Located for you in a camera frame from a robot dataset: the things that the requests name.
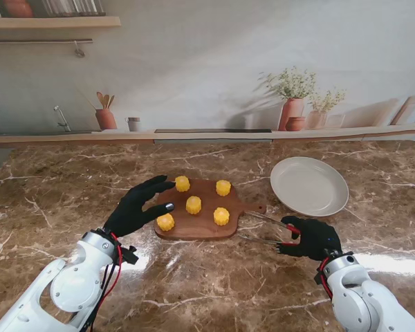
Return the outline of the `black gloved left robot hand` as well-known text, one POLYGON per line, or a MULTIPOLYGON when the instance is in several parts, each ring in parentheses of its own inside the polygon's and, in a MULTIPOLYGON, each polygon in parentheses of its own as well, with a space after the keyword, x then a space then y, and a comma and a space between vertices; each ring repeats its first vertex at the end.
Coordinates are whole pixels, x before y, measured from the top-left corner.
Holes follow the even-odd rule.
POLYGON ((152 200, 156 194, 175 187, 175 182, 168 181, 166 175, 155 176, 131 188, 120 200, 111 213, 103 230, 117 238, 129 235, 158 217, 174 210, 173 203, 155 205, 143 211, 144 204, 152 200))

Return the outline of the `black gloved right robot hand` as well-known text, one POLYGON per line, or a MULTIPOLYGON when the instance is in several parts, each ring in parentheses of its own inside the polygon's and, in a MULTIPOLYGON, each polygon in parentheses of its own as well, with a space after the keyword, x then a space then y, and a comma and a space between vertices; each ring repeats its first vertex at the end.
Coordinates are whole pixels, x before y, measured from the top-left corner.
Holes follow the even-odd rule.
POLYGON ((340 238, 333 226, 317 219, 301 219, 296 216, 285 216, 281 222, 298 230, 291 234, 291 238, 299 238, 299 243, 279 244, 277 249, 280 254, 323 261, 327 251, 342 253, 340 238))

